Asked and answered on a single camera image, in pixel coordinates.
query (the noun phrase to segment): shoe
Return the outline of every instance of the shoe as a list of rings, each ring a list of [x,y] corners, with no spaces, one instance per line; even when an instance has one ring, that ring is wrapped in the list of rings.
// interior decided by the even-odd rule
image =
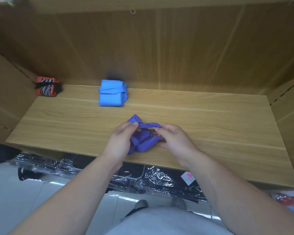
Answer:
[[[134,205],[134,209],[138,209],[138,208],[141,208],[141,207],[146,207],[146,208],[148,208],[148,203],[147,203],[147,201],[145,201],[145,200],[140,200],[140,201],[137,201],[137,203]]]
[[[179,209],[187,210],[186,203],[182,198],[173,197],[171,206],[179,208]]]

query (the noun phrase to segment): hand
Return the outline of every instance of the hand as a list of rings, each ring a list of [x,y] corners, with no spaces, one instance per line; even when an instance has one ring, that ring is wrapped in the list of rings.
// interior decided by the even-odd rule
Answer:
[[[155,128],[155,131],[166,140],[158,142],[157,145],[168,149],[183,167],[189,168],[192,158],[203,153],[179,126],[164,124],[162,128]]]
[[[103,153],[100,155],[100,157],[108,159],[109,162],[113,164],[115,171],[120,169],[123,160],[129,153],[129,148],[131,146],[130,138],[136,130],[141,130],[138,128],[138,122],[133,124],[126,122],[116,127]]]

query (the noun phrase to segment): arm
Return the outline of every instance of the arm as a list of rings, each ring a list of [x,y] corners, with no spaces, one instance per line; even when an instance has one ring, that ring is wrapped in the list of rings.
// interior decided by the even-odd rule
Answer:
[[[165,124],[159,142],[188,168],[227,228],[242,234],[294,234],[294,213],[200,151],[178,126]]]
[[[124,123],[110,137],[104,152],[24,221],[10,235],[85,234],[113,174],[129,152],[138,123]]]

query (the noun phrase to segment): shelf board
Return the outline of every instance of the shelf board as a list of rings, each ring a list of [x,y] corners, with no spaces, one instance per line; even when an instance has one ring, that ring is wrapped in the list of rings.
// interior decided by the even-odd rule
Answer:
[[[294,170],[266,96],[129,89],[124,107],[100,107],[98,87],[64,85],[38,97],[8,143],[98,156],[112,130],[137,114],[143,122],[181,126],[207,154],[251,181],[294,186]],[[182,169],[165,149],[128,162]]]

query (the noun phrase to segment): purple cloth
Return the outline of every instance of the purple cloth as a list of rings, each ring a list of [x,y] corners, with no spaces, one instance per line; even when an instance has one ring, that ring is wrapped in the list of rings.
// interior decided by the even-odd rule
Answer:
[[[133,115],[127,122],[138,122],[138,127],[142,130],[140,132],[135,132],[131,136],[131,147],[129,149],[128,155],[134,152],[145,152],[151,146],[153,146],[161,136],[153,136],[153,134],[147,128],[162,128],[160,124],[157,123],[143,123],[137,115]]]

